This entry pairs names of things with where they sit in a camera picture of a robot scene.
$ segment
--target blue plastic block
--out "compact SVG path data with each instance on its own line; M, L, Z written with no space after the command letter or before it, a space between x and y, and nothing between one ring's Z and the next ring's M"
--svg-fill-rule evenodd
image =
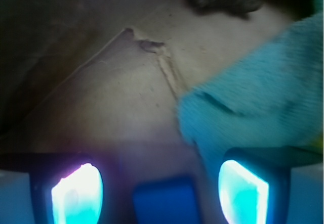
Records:
M192 180L188 177L139 186L133 194L138 224L200 223Z

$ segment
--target blue object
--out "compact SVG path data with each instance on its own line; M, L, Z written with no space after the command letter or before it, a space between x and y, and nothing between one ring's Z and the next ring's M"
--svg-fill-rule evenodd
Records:
M266 224L269 183L234 160L219 172L219 198L229 224Z
M190 178L139 186L133 194L138 224L198 224L200 216Z
M232 147L305 145L323 128L323 12L294 23L179 103L211 177Z

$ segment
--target cyan light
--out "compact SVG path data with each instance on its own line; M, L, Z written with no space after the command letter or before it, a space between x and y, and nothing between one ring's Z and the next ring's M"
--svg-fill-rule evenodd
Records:
M82 165L52 188L54 223L97 223L102 196L99 170L90 163Z
M219 172L219 197L229 223L265 224L269 184L234 160Z

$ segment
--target turquoise towel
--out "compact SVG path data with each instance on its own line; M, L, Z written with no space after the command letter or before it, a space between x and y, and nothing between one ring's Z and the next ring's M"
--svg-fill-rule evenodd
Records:
M323 128L323 12L194 88L178 116L211 177L231 147L307 144Z

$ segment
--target led light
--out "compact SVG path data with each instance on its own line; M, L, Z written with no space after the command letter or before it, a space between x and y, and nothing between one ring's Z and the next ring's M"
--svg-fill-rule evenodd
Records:
M219 197L229 223L265 224L269 184L234 160L219 172Z
M103 184L99 170L87 163L52 188L54 223L97 223Z

